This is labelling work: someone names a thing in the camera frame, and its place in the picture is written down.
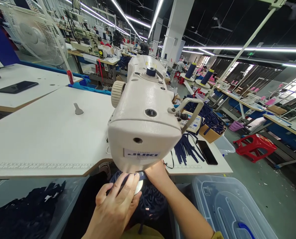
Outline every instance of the shirt sleeve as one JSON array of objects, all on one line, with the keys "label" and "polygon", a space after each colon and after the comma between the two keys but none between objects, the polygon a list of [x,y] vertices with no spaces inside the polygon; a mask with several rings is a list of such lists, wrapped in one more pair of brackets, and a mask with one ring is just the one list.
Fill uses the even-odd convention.
[{"label": "shirt sleeve", "polygon": [[224,239],[221,232],[215,232],[212,239]]}]

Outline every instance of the smartphone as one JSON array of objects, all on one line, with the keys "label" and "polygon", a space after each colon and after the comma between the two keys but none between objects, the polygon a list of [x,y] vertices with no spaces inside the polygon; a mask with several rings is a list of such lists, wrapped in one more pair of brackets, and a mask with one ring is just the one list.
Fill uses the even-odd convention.
[{"label": "smartphone", "polygon": [[198,140],[198,145],[201,149],[201,152],[204,156],[205,161],[207,162],[207,164],[209,165],[218,165],[217,160],[215,159],[215,157],[213,156],[208,144],[206,141],[202,141],[202,140]]},{"label": "smartphone", "polygon": [[37,82],[22,81],[0,89],[0,93],[17,94],[36,85],[38,85]]}]

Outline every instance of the gray floor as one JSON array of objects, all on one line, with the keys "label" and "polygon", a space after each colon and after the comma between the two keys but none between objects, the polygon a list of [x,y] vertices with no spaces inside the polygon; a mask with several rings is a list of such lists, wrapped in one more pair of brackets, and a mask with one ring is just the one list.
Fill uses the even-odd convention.
[{"label": "gray floor", "polygon": [[[22,53],[19,53],[19,58],[47,65],[35,57]],[[68,62],[72,71],[76,72],[71,57],[68,58]],[[176,79],[172,82],[172,86],[178,88],[180,98],[188,94],[187,88],[179,85]],[[240,135],[227,129],[225,137],[232,142],[239,139]],[[296,190],[292,183],[281,171],[273,170],[264,160],[254,164],[237,153],[228,154],[225,159],[233,170],[233,173],[226,176],[235,177],[245,185],[277,237],[296,239]],[[191,183],[194,177],[176,176],[175,180],[176,183]]]}]

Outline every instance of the sewing machine handwheel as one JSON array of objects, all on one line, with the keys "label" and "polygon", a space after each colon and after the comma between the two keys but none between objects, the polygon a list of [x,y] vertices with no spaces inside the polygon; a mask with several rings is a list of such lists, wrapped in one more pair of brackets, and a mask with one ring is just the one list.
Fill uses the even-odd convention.
[{"label": "sewing machine handwheel", "polygon": [[114,108],[117,107],[121,94],[124,91],[126,83],[123,81],[115,81],[111,89],[111,104]]}]

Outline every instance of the purple basket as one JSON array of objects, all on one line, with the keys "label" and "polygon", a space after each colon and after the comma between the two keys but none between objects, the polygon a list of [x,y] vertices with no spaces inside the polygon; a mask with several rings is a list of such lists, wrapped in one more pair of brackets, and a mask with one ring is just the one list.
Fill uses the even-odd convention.
[{"label": "purple basket", "polygon": [[233,132],[244,128],[243,124],[241,124],[240,122],[234,121],[230,126],[229,129]]}]

